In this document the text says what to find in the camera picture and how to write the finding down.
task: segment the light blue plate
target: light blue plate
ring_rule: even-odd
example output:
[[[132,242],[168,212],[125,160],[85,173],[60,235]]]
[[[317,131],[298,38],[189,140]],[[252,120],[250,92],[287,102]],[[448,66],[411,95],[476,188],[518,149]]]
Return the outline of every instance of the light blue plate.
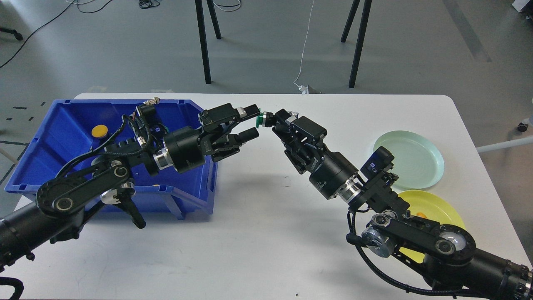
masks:
[[[396,187],[420,190],[436,184],[444,174],[440,151],[423,136],[410,131],[391,131],[377,139],[374,151],[380,146],[394,155],[391,172],[400,177],[394,184]]]

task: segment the plastic plate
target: plastic plate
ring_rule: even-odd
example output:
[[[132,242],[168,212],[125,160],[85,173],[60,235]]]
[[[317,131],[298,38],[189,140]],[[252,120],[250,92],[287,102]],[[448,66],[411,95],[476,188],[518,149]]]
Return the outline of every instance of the plastic plate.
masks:
[[[417,190],[401,192],[399,196],[410,204],[411,215],[427,217],[427,219],[437,221],[440,224],[452,224],[465,229],[461,216],[453,206],[442,198]],[[418,263],[424,260],[423,253],[405,248],[401,248],[400,251]]]
[[[380,136],[374,151],[380,146],[394,155],[392,172],[400,178],[394,186],[403,190],[418,190],[436,184],[444,174],[444,159],[429,140],[410,131],[391,131]]]

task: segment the blue plastic bin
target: blue plastic bin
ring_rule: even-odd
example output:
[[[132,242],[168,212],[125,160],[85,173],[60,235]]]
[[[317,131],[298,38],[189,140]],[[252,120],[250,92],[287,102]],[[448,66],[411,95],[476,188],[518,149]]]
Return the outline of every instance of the blue plastic bin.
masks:
[[[30,142],[5,190],[35,199],[37,190],[55,177],[69,160],[85,153],[98,141],[91,136],[94,126],[104,124],[113,133],[143,100],[56,100]],[[197,128],[198,113],[203,111],[191,100],[162,100],[156,106],[162,122],[173,131],[184,126]],[[130,128],[116,142],[134,137]],[[88,167],[91,159],[76,169]],[[150,176],[143,165],[132,168],[136,194],[133,201],[140,212],[172,212],[178,219],[197,209],[212,214],[217,164],[206,157],[206,163],[179,174],[166,168]],[[118,211],[106,206],[106,211]]]

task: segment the chair leg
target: chair leg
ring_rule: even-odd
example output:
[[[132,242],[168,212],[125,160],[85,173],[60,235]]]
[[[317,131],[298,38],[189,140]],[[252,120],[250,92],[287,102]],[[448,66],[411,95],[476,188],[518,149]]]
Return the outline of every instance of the chair leg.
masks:
[[[16,38],[18,41],[21,41],[21,40],[24,39],[24,38],[22,37],[22,35],[21,35],[18,31],[14,30],[14,29],[8,29],[8,28],[5,28],[5,27],[0,27],[0,32],[5,32],[5,33],[10,33],[10,34],[12,34],[12,35],[15,36],[15,38]]]
[[[359,2],[361,2],[361,0],[353,0],[352,2],[352,8],[348,14],[344,31],[342,31],[341,43],[346,42],[346,39],[348,38],[348,33],[350,32],[350,27],[352,27],[353,18],[356,16],[357,8],[359,7]]]
[[[359,60],[361,59],[363,42],[365,41],[365,33],[368,24],[368,17],[370,16],[371,5],[372,0],[365,0],[361,17],[361,25],[359,26],[359,35],[357,36],[356,53],[353,56],[352,72],[350,74],[350,80],[348,82],[348,86],[350,88],[353,88],[356,85],[357,70],[359,69]]]
[[[204,9],[202,0],[195,0],[196,18],[198,19],[198,33],[200,35],[201,58],[204,64],[205,83],[211,84],[211,71],[209,69],[209,56],[207,55],[207,40],[205,36]]]
[[[219,21],[216,18],[215,6],[213,5],[213,0],[207,0],[207,7],[209,8],[209,14],[211,15],[211,21],[213,22],[213,27],[215,28],[215,36],[217,40],[222,38],[220,34]]]

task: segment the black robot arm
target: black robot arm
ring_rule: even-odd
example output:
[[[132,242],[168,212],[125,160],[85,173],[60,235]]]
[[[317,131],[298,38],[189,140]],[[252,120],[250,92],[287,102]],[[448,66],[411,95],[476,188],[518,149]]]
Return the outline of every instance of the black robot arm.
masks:
[[[135,194],[132,167],[143,164],[152,176],[170,166],[183,173],[204,164],[206,155],[219,161],[259,136],[255,128],[231,134],[237,124],[259,115],[255,105],[225,104],[204,110],[198,116],[199,128],[167,132],[154,107],[158,103],[159,98],[145,101],[130,116],[122,116],[122,126],[107,141],[72,159],[39,188],[36,203],[0,219],[0,272],[22,256],[34,260],[31,251],[47,240],[78,239],[83,226],[105,205],[122,209],[138,228],[144,228],[146,223],[131,200]],[[114,143],[126,125],[135,137]],[[72,171],[95,156],[90,167]],[[98,196],[101,200],[87,207]],[[15,286],[12,299],[18,299],[23,289],[19,280],[10,278],[0,278],[0,285]]]
[[[409,203],[391,189],[398,176],[389,172],[394,156],[387,149],[378,148],[359,172],[341,153],[327,148],[326,129],[304,116],[298,117],[298,113],[284,109],[275,114],[264,112],[258,124],[272,127],[290,162],[300,174],[310,173],[309,181],[326,199],[339,196],[346,202],[350,228],[346,240],[357,247],[381,279],[422,295],[533,299],[532,273],[526,266],[476,248],[472,236],[460,227],[410,214]],[[367,209],[360,210],[365,204]],[[375,214],[357,235],[355,215],[369,210]],[[419,264],[404,255],[400,252],[402,247],[424,253],[424,262]],[[370,261],[363,248],[381,257],[398,259],[420,274],[431,289],[412,287],[388,277]]]

